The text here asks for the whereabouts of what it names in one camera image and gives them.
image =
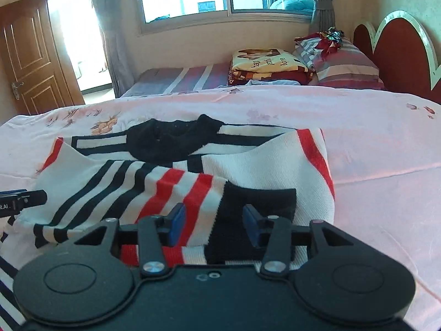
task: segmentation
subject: striped pillow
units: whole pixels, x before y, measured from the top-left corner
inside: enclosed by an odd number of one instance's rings
[[[342,47],[336,53],[321,57],[316,49],[320,38],[297,42],[297,55],[317,72],[318,85],[349,89],[384,89],[379,77],[378,67],[354,46],[348,39],[343,39]]]

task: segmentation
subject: wooden door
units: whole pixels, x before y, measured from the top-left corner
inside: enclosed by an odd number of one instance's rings
[[[8,13],[3,15],[9,19],[1,24],[0,56],[19,112],[35,115],[83,105],[78,83],[71,77],[70,61],[60,62],[66,54],[60,54],[55,46],[46,0],[13,3],[1,9],[6,9]]]

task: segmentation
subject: window frame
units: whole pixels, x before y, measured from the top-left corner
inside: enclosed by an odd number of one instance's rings
[[[142,0],[136,0],[138,19],[142,34],[159,33],[178,28],[210,25],[225,22],[297,22],[310,23],[312,13],[304,11],[280,12],[276,9],[233,9],[232,0],[224,0],[226,10],[201,12],[169,19],[146,22]]]

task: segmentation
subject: headboard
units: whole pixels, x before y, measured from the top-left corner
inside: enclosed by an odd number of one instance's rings
[[[420,23],[405,11],[389,14],[378,31],[362,23],[354,45],[380,69],[387,90],[441,103],[441,66],[434,46]]]

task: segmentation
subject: window sill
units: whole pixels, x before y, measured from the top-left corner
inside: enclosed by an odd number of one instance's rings
[[[178,28],[200,26],[209,24],[219,24],[225,22],[297,22],[309,24],[311,22],[311,14],[271,13],[271,12],[239,12],[228,14],[227,11],[213,11],[202,14],[193,14],[173,17],[167,20],[159,20],[141,24],[141,32],[143,35],[159,33],[164,31],[176,30]]]

